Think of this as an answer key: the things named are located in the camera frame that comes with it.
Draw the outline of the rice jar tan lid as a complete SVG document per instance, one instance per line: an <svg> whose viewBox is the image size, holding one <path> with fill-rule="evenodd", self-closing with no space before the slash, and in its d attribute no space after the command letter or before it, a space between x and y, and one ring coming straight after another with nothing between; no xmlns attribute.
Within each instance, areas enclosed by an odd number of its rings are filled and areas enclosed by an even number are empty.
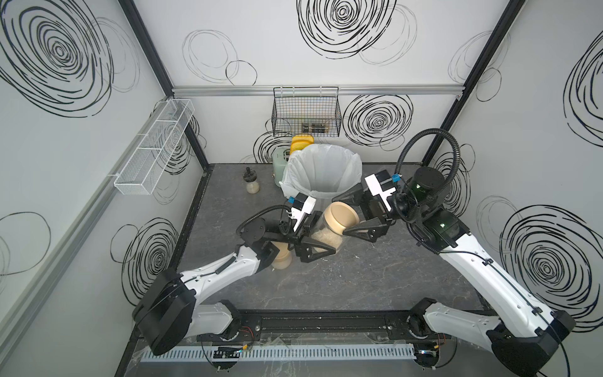
<svg viewBox="0 0 603 377"><path fill-rule="evenodd" d="M275 270L285 270L292 262L292 253L288 249L288 244L283 242L273 242L273 244L278 248L279 253L275 257L272 267Z"/></svg>
<svg viewBox="0 0 603 377"><path fill-rule="evenodd" d="M312 231L310 238L333 246L333 248L336 249L336 253L339 253L342 248L342 245L344 244L344 236L339 236L338 234L332 232L327 227L323 215L321 216L316 227Z"/></svg>

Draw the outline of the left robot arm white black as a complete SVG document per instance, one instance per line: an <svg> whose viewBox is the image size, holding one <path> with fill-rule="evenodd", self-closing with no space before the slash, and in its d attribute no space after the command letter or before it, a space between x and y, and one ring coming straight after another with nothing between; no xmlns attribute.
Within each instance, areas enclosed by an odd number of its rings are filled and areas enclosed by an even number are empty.
<svg viewBox="0 0 603 377"><path fill-rule="evenodd" d="M227 300L209 305L207 298L230 284L271 266L279 244L295 250L302 262L336 253L332 246L304 234L282 232L274 221L256 218L236 231L243 240L236 250L194 270L161 272L135 307L132 317L152 354L160 356L183 339L214 334L233 339L241 327L240 312Z"/></svg>

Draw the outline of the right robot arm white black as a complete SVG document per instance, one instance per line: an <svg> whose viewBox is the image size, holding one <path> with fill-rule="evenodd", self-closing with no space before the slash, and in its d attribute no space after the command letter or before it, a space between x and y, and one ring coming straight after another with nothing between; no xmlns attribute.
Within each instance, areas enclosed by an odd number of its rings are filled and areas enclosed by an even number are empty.
<svg viewBox="0 0 603 377"><path fill-rule="evenodd" d="M418 245L458 270L491 306L492 314L453 309L424 298L408 312L407 326L416 339L442 333L494 354L517 376L536 376L576 325L563 310L553 310L521 287L481 246L456 215L444 208L457 168L442 174L421 167L408 179L380 171L336 196L359 207L364 221L344 235L375 243L397 220Z"/></svg>

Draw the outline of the metal mesh trash bin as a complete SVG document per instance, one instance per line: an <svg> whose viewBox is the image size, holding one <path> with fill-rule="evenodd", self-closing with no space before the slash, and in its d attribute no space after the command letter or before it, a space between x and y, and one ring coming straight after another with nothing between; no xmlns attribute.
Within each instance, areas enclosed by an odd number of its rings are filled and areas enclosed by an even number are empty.
<svg viewBox="0 0 603 377"><path fill-rule="evenodd" d="M342 195L343 193L346 193L349 190L350 190L350 188L344 188L344 189L325 188L325 189L318 189L318 190L313 189L310 191L309 196L311 196L312 198L314 198L316 200L314 210L324 211L332 203L334 198Z"/></svg>

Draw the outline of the white plastic bin liner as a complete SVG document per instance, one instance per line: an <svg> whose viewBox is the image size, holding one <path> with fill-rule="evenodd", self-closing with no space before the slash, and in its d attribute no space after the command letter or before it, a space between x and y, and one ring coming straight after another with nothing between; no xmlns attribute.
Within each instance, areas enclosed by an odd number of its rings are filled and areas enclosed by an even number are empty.
<svg viewBox="0 0 603 377"><path fill-rule="evenodd" d="M359 154L339 145L312 144L293 152L280 180L286 197L332 199L361 182Z"/></svg>

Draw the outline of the small bottle black pump top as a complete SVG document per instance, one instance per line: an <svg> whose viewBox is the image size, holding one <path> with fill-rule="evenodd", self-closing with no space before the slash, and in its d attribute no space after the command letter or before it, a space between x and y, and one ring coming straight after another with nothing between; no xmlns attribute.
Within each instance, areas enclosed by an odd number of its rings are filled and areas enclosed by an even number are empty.
<svg viewBox="0 0 603 377"><path fill-rule="evenodd" d="M243 180L246 183L246 190L250 194L256 194L260 191L260 184L258 182L258 175L255 170L250 167L246 167L243 173Z"/></svg>

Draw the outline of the yellow toast slice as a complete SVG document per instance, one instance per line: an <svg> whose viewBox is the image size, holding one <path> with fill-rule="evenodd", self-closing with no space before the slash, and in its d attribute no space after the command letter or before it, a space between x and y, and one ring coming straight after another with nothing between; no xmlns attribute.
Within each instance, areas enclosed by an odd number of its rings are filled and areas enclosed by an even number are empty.
<svg viewBox="0 0 603 377"><path fill-rule="evenodd" d="M309 144L313 144L314 143L314 137L311 135L304 135L304 134L300 134L300 135L296 135L292 138L292 143L295 142L305 142L305 143L309 143Z"/></svg>
<svg viewBox="0 0 603 377"><path fill-rule="evenodd" d="M290 147L290 154L292 155L294 152L301 151L312 144L313 144L312 141L306 141L306 140L293 141L291 143L291 147Z"/></svg>

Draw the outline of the mint green toaster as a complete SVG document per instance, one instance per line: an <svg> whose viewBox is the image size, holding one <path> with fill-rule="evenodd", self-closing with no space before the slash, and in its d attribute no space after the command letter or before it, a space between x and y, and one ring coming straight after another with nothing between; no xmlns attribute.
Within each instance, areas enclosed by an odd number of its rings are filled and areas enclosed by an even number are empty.
<svg viewBox="0 0 603 377"><path fill-rule="evenodd" d="M289 147L277 147L272 154L272 165L273 165L273 180L277 187L280 187L280 183L284 176L284 170L287 166L290 156Z"/></svg>

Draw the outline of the dark bottle in basket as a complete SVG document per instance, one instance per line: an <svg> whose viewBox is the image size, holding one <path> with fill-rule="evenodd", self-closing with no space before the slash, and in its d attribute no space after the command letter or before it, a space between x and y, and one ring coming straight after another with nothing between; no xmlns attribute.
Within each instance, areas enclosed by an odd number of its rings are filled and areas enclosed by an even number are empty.
<svg viewBox="0 0 603 377"><path fill-rule="evenodd" d="M301 127L303 134L328 134L329 126L323 123L303 123Z"/></svg>

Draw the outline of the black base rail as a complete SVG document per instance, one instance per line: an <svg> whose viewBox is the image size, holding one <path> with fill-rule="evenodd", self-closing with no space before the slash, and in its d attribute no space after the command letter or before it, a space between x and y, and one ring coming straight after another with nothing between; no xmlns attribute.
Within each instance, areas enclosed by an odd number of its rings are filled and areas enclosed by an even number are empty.
<svg viewBox="0 0 603 377"><path fill-rule="evenodd" d="M242 309L222 333L205 330L198 341L258 341L262 335L305 333L379 333L388 340L433 341L438 336L479 344L501 322L492 311L468 312L440 304L430 312L421 306L402 310L315 311Z"/></svg>

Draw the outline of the white mesh wall shelf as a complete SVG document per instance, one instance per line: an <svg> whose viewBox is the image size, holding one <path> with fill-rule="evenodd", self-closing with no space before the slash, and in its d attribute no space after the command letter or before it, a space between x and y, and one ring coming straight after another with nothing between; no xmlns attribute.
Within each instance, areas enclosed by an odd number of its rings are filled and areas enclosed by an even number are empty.
<svg viewBox="0 0 603 377"><path fill-rule="evenodd" d="M149 129L114 182L118 191L126 196L150 195L164 174L178 175L187 168L193 153L185 132L193 114L188 99L171 98L160 103Z"/></svg>

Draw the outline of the aluminium wall rail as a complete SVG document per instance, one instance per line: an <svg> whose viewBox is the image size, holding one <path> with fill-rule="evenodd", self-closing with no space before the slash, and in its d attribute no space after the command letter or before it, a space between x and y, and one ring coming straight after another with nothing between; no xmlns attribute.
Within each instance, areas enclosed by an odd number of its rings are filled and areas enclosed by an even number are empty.
<svg viewBox="0 0 603 377"><path fill-rule="evenodd" d="M461 96L465 86L459 84L419 85L282 85L282 86L176 86L178 97L258 97L313 95L454 95Z"/></svg>

